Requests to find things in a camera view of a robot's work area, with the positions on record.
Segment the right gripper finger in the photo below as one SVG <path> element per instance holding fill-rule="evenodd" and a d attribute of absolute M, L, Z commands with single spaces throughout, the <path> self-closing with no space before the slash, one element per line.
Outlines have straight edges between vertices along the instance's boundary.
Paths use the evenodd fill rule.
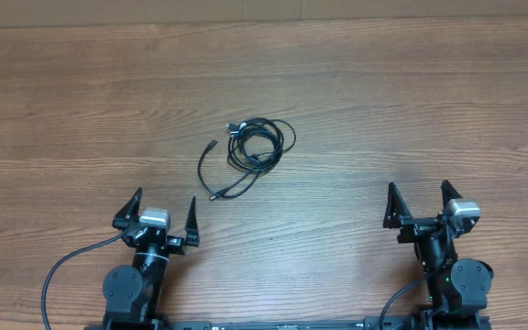
<path fill-rule="evenodd" d="M 440 185 L 444 212 L 455 212 L 457 201 L 461 202 L 463 196 L 456 190 L 449 180 L 443 180 Z"/>
<path fill-rule="evenodd" d="M 396 229 L 405 226 L 412 219 L 412 214 L 408 209 L 398 186 L 391 181 L 388 186 L 388 197 L 383 227 Z"/>

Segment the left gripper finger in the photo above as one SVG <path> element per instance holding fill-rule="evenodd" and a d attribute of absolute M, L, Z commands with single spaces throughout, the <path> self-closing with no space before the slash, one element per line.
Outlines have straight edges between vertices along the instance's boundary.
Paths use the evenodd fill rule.
<path fill-rule="evenodd" d="M 199 247 L 199 226 L 197 224 L 196 218 L 196 197 L 192 197 L 192 201 L 189 207 L 187 214 L 187 219 L 185 223 L 185 245 L 189 247 L 198 248 Z"/>
<path fill-rule="evenodd" d="M 143 189 L 138 187 L 131 199 L 115 214 L 115 221 L 137 221 Z"/>

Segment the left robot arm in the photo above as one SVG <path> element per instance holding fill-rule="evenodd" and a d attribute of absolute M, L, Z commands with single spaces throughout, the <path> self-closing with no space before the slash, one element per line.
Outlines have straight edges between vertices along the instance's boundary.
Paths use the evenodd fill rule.
<path fill-rule="evenodd" d="M 167 329 L 158 304 L 170 256 L 183 256 L 187 248 L 200 245 L 195 198 L 187 214 L 185 235 L 172 236 L 170 212 L 153 207 L 141 210 L 141 197 L 142 190 L 137 189 L 112 222 L 135 254 L 129 265 L 113 268 L 104 278 L 105 330 Z"/>

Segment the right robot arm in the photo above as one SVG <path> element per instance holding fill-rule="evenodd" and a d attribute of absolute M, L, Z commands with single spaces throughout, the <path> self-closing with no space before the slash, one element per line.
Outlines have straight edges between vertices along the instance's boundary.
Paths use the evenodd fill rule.
<path fill-rule="evenodd" d="M 394 293 L 378 318 L 379 329 L 490 329 L 490 319 L 479 312 L 488 305 L 494 278 L 492 267 L 481 260 L 460 258 L 454 240 L 469 233 L 480 219 L 477 202 L 463 197 L 447 180 L 440 184 L 442 209 L 433 217 L 412 215 L 395 182 L 388 186 L 383 226 L 398 229 L 400 244 L 413 244 L 423 276 Z M 406 292 L 425 284 L 429 303 L 407 316 L 387 312 Z"/>

